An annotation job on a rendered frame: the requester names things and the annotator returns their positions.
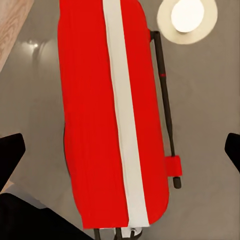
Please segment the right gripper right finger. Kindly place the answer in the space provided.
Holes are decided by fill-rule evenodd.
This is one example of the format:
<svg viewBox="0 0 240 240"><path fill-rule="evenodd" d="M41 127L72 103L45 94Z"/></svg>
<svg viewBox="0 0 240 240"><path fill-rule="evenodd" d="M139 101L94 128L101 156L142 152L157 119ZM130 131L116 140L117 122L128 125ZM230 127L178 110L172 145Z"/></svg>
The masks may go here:
<svg viewBox="0 0 240 240"><path fill-rule="evenodd" d="M240 135L229 133L224 150L240 172Z"/></svg>

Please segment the radio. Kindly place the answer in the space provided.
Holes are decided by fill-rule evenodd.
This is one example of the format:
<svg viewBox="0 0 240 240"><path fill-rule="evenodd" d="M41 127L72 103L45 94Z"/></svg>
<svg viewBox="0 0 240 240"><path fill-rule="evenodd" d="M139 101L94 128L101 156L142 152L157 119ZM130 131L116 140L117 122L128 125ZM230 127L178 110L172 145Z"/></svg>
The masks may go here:
<svg viewBox="0 0 240 240"><path fill-rule="evenodd" d="M84 229L137 240L181 188L159 31L138 0L59 0L63 147ZM171 156L165 157L150 42L154 40Z"/></svg>

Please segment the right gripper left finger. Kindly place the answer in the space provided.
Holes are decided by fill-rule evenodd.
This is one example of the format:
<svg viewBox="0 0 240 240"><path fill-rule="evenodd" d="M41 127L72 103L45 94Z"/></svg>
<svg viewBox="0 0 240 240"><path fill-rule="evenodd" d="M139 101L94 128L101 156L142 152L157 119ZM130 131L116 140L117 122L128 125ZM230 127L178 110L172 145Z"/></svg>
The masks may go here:
<svg viewBox="0 0 240 240"><path fill-rule="evenodd" d="M0 192L26 152L21 133L0 138Z"/></svg>

